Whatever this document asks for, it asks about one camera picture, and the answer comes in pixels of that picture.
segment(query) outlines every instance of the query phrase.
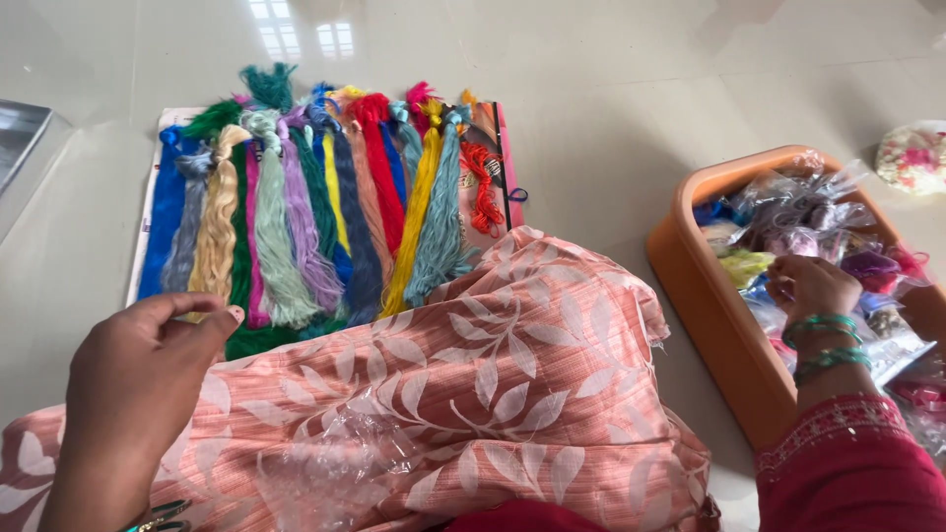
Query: peach fabric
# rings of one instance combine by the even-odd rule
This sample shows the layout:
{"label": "peach fabric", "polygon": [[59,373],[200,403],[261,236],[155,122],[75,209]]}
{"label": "peach fabric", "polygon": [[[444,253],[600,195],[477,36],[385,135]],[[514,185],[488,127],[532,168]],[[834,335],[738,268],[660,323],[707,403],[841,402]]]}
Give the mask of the peach fabric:
{"label": "peach fabric", "polygon": [[[511,498],[610,530],[695,530],[709,453],[657,396],[654,292],[606,257],[519,227],[423,308],[217,364],[162,460],[155,504],[193,498],[201,530],[268,530],[257,456],[317,434],[368,385],[431,449],[361,529],[418,532]],[[64,408],[3,432],[0,529],[34,530]]]}

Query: white tiled floor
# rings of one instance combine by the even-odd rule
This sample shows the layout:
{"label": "white tiled floor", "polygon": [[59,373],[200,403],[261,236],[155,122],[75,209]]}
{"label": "white tiled floor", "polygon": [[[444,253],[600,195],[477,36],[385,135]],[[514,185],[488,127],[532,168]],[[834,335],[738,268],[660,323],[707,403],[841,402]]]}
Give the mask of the white tiled floor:
{"label": "white tiled floor", "polygon": [[[350,56],[338,26],[323,51],[318,28],[337,24]],[[689,171],[783,144],[869,154],[889,128],[946,112],[943,0],[12,0],[0,98],[77,130],[0,246],[0,424],[61,401],[71,353],[120,307],[161,109],[238,91],[240,67],[272,60],[265,27],[284,35],[276,59],[300,64],[300,94],[426,79],[502,101],[529,223],[655,285],[643,241]],[[868,189],[944,275],[946,200]],[[748,447],[667,315],[661,393],[715,453],[728,530],[752,529]]]}

